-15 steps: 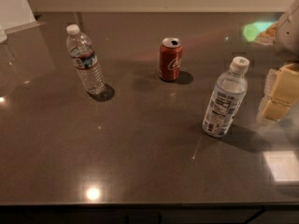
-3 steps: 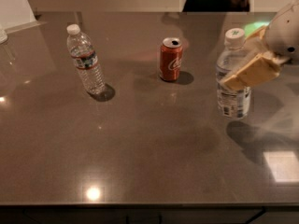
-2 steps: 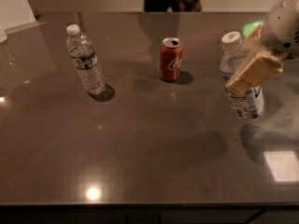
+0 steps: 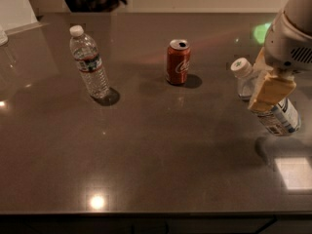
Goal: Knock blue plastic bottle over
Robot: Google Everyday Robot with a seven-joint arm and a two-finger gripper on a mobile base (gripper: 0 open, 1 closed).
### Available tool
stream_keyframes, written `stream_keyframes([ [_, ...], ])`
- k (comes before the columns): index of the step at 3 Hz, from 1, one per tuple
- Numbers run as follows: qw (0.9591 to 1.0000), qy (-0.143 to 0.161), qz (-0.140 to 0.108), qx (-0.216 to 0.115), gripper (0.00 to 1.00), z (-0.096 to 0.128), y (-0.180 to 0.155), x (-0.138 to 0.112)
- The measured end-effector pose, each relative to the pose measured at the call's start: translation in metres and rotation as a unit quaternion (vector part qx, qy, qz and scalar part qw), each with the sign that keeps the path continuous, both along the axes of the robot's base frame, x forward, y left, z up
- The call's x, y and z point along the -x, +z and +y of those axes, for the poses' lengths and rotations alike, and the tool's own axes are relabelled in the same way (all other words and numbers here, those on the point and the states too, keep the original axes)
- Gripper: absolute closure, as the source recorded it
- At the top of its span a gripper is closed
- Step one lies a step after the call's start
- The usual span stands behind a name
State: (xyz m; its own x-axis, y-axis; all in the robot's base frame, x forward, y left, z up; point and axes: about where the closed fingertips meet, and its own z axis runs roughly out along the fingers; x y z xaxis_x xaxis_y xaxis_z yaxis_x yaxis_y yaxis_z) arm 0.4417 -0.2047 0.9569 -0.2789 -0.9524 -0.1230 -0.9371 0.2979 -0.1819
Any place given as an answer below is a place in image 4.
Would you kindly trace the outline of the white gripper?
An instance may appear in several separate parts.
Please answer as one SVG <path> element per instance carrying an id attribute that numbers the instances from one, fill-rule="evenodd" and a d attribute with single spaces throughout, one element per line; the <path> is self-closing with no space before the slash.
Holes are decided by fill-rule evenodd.
<path id="1" fill-rule="evenodd" d="M 295 28 L 279 12 L 268 28 L 253 65 L 257 78 L 249 110 L 269 111 L 296 88 L 293 74 L 312 70 L 312 37 Z"/>

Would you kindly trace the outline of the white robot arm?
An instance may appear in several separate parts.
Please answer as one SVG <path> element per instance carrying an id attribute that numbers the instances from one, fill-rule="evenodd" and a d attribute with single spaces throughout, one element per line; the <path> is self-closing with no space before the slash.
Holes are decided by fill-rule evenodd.
<path id="1" fill-rule="evenodd" d="M 265 112 L 296 87 L 294 75 L 312 70 L 312 0 L 289 0 L 271 23 L 255 61 L 261 70 L 249 110 Z"/>

